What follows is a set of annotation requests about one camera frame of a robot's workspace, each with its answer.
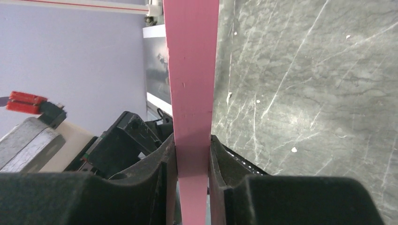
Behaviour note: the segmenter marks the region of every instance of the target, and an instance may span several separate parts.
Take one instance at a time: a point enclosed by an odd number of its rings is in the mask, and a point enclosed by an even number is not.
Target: red connector
[[[46,101],[47,98],[45,97],[13,91],[10,94],[6,109],[21,113],[41,114],[40,104]]]

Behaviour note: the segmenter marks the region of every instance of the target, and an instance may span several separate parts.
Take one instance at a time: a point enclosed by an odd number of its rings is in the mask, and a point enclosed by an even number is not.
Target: white wall
[[[143,26],[143,15],[0,4],[0,97],[48,97],[95,135],[124,110],[145,119]],[[0,108],[0,138],[28,116]]]

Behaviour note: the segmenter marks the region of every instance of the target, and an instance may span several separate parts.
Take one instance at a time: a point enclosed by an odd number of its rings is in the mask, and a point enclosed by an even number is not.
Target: silver metal part
[[[0,172],[38,172],[64,143],[61,134],[27,118],[0,139]]]

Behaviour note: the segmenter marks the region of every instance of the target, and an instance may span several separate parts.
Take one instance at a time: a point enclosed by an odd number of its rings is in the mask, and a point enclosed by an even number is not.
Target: gray marble countertop
[[[221,1],[212,133],[270,174],[353,177],[398,224],[397,10]]]

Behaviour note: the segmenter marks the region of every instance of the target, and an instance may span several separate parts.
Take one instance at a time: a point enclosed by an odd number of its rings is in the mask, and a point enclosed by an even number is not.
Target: pink block
[[[163,7],[183,224],[204,225],[219,1]]]

